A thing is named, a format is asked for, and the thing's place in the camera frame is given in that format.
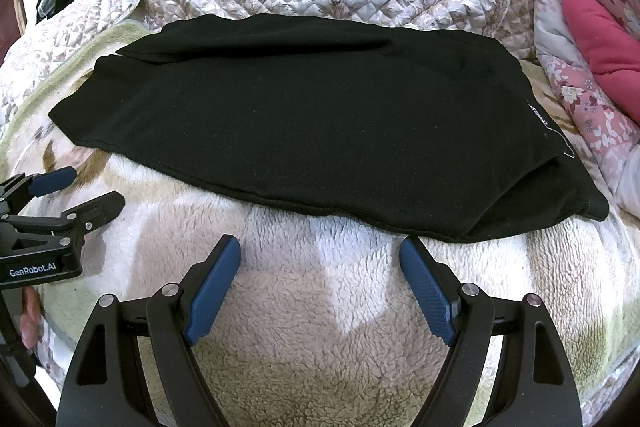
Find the person left hand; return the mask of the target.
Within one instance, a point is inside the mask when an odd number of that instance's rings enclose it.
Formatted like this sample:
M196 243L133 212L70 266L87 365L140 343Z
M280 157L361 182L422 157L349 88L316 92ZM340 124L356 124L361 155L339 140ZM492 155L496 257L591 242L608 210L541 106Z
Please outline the person left hand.
M20 332L26 349L35 347L39 338L41 322L40 298L32 286L26 286L22 291L23 312L20 318Z

